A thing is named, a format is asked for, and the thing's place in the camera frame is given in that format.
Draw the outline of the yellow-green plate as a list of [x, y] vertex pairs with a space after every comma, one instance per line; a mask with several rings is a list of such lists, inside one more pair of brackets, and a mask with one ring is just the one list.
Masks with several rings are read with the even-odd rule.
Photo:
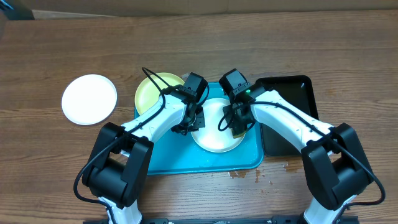
[[[166, 81], [170, 86], [183, 85], [184, 81], [172, 74], [167, 72], [157, 73], [164, 81]], [[150, 107], [154, 106], [159, 100], [160, 91], [155, 87], [155, 85], [148, 79], [145, 78], [137, 87], [135, 94], [135, 107], [137, 114], [141, 115], [147, 111]]]

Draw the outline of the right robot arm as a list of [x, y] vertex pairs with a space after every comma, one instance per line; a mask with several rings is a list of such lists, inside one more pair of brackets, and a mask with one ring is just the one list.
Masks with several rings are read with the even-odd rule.
[[302, 223], [340, 223], [342, 214], [355, 205], [354, 198], [376, 181], [358, 135], [348, 124], [334, 127], [319, 121], [263, 87], [237, 87], [227, 94], [231, 104], [224, 107], [223, 117], [233, 136], [258, 122], [301, 154], [313, 195]]

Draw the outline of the white plate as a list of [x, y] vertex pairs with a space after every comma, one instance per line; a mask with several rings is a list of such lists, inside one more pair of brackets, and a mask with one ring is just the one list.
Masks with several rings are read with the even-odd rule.
[[108, 78], [87, 74], [72, 81], [62, 95], [62, 111], [79, 125], [92, 125], [106, 119], [115, 109], [118, 94]]
[[218, 130], [218, 124], [223, 117], [223, 108], [229, 106], [229, 100], [212, 98], [203, 104], [205, 127], [192, 132], [194, 141], [204, 150], [210, 152], [227, 152], [237, 147], [244, 136], [234, 138], [230, 129]]

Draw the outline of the yellow green sponge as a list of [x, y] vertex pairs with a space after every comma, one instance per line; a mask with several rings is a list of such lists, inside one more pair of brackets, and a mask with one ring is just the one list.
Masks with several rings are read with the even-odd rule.
[[235, 126], [231, 129], [233, 138], [240, 138], [246, 134], [247, 127], [243, 126]]

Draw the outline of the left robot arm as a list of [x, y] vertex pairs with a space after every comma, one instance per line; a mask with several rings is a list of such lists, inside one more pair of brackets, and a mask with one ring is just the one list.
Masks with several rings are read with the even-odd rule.
[[106, 123], [88, 162], [73, 184], [75, 196], [105, 207], [105, 223], [142, 223], [137, 199], [144, 187], [154, 144], [170, 129], [187, 134], [204, 127], [205, 91], [171, 88], [136, 119]]

